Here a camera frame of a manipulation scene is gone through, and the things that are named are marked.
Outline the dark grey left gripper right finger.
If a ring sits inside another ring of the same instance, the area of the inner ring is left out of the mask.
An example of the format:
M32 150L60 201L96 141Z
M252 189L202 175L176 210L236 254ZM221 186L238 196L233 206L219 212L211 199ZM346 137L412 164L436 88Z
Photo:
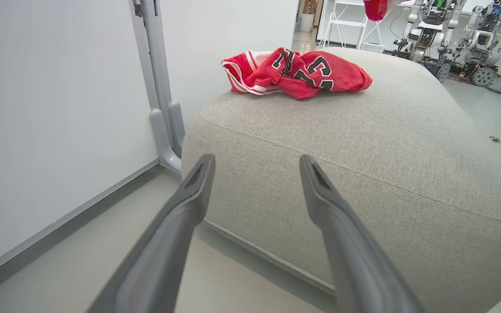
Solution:
M421 303L314 157L300 157L307 211L320 229L337 313L425 313Z

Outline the grey fabric sofa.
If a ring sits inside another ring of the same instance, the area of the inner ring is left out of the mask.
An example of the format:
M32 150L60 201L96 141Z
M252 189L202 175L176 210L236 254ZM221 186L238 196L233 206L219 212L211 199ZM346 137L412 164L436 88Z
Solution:
M332 293L309 218L300 157L312 155L404 276L427 313L487 313L501 301L501 168L468 115L418 63L323 49L373 83L364 91L226 92L184 139L182 176L215 155L204 222Z

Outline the white waste bin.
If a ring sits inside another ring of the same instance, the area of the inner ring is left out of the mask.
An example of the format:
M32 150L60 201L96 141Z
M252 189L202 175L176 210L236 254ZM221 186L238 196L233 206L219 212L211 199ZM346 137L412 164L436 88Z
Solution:
M314 26L315 14L300 13L298 16L298 31L310 32Z

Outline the grey partition post with feet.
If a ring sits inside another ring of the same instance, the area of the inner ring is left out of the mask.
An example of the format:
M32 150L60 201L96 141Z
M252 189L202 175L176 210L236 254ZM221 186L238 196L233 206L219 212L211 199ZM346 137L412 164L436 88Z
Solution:
M160 0L129 2L158 158L162 166L180 174L185 127L181 105L171 94Z

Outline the red basketball jersey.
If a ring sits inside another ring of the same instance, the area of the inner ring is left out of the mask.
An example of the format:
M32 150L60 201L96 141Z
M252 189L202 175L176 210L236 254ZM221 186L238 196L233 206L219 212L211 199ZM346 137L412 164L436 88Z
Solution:
M221 62L231 91L264 96L283 92L302 100L322 91L360 92L373 79L360 66L328 52L303 55L288 48L271 52L248 51Z

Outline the red and white garment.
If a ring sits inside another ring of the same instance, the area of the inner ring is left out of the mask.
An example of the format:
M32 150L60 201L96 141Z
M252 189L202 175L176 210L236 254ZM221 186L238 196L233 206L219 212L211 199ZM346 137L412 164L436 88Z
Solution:
M363 0L364 11L369 20L383 20L388 10L410 0Z

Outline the white grey background robot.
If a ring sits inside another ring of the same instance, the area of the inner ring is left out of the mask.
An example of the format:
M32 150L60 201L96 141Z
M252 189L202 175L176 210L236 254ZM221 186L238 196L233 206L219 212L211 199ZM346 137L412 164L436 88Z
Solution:
M478 87L489 87L498 75L499 53L495 48L501 40L501 0L471 10L464 34L450 60L439 69L437 77L445 80L453 67L458 78Z
M467 0L414 0L402 36L394 42L396 56L416 63L430 63L436 48L443 65L451 54L451 36Z

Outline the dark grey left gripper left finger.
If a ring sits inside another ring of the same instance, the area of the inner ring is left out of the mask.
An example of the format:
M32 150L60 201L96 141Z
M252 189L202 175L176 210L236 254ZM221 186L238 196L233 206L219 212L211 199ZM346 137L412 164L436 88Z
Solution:
M174 313L191 239L207 213L215 166L213 154L200 157L87 313Z

